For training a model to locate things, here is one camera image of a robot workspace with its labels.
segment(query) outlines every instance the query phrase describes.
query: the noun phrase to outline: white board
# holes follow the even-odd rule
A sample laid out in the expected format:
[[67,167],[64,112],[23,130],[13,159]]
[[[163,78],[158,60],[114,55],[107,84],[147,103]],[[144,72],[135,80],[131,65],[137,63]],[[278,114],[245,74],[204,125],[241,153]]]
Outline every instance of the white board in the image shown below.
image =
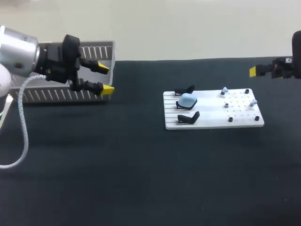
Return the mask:
[[[164,114],[166,129],[223,129],[242,127],[262,127],[264,121],[259,106],[250,106],[255,99],[253,91],[245,93],[246,89],[229,89],[228,93],[221,95],[221,90],[194,91],[192,94],[198,98],[198,102],[192,110],[177,109],[175,102],[181,96],[175,96],[174,92],[164,92]],[[199,111],[200,117],[194,124],[178,122],[178,115],[192,117]]]

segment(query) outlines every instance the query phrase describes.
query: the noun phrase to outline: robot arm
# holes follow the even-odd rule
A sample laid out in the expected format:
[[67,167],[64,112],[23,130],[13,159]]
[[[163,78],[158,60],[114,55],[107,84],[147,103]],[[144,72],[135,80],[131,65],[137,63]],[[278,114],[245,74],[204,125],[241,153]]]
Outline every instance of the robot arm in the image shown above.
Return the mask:
[[[113,87],[78,78],[81,66],[97,73],[107,74],[109,71],[108,67],[98,61],[81,58],[79,47],[79,38],[66,35],[61,45],[46,44],[42,48],[37,38],[0,26],[0,64],[11,74],[29,77],[30,73],[36,72],[46,75],[47,81],[59,83],[71,81],[70,89],[73,91],[88,90],[95,95],[113,93]],[[0,96],[8,92],[3,86],[9,79],[4,79],[3,76],[4,74],[1,74]]]
[[271,72],[272,78],[301,79],[301,31],[292,38],[293,58],[279,57],[269,65],[256,65],[250,69],[250,77],[264,76]]

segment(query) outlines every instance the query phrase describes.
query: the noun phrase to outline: black table surface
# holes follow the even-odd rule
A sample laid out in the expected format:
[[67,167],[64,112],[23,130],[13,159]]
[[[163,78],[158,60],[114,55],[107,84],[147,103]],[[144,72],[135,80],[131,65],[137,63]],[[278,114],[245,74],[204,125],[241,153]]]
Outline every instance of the black table surface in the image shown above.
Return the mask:
[[[30,149],[0,171],[1,226],[300,225],[301,81],[271,58],[117,62],[105,105],[26,106]],[[165,129],[163,92],[251,88],[262,128]],[[1,164],[23,149],[16,103]]]

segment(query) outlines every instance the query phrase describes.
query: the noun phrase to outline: hole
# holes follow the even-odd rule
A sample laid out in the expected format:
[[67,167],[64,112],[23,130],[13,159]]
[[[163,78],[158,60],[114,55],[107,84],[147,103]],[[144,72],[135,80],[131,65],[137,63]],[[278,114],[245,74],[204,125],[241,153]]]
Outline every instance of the hole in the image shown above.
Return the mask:
[[81,92],[83,99],[85,99],[83,91],[81,90],[80,92]]
[[28,91],[28,93],[29,93],[30,97],[32,98],[32,100],[34,100],[33,96],[32,96],[32,93],[30,92],[30,90]]
[[47,100],[47,98],[46,98],[46,95],[45,95],[44,91],[43,91],[43,90],[41,90],[41,92],[42,92],[42,94],[43,94],[43,96],[44,96],[45,100]]
[[59,100],[60,98],[58,97],[57,91],[55,90],[55,95],[57,97],[57,99]]
[[87,90],[87,93],[88,93],[89,99],[91,99],[90,92],[88,90]]
[[38,95],[38,92],[37,92],[36,90],[35,90],[34,92],[35,92],[35,94],[37,95],[38,99],[41,100],[41,99],[40,99],[40,96]]
[[26,94],[25,94],[25,93],[23,93],[23,95],[24,95],[24,97],[25,97],[26,101],[28,101]]
[[69,90],[67,90],[67,91],[68,91],[68,93],[69,93],[70,99],[72,100],[72,97],[71,97],[71,93],[70,93],[70,91],[69,91]]
[[62,89],[61,89],[61,93],[62,93],[64,99],[66,99],[65,94],[64,94],[64,91],[63,91]]
[[48,89],[47,91],[48,91],[48,94],[49,94],[51,100],[53,100],[52,95],[51,95],[51,93],[50,93],[50,90]]
[[79,99],[79,97],[77,96],[77,92],[74,92],[74,93],[75,93],[76,98]]

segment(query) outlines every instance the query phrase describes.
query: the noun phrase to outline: small blue piece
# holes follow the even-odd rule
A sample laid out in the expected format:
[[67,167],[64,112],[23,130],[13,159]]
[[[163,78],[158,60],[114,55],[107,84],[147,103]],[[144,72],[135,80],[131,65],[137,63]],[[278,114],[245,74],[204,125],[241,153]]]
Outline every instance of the small blue piece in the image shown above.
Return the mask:
[[179,105],[181,107],[190,108],[197,102],[197,100],[198,99],[196,96],[189,93],[184,93],[179,99]]
[[253,107],[256,104],[257,104],[257,100],[253,99],[250,103],[250,107]]
[[227,93],[227,92],[228,92],[227,87],[224,87],[224,88],[222,89],[222,91],[223,91],[224,93]]

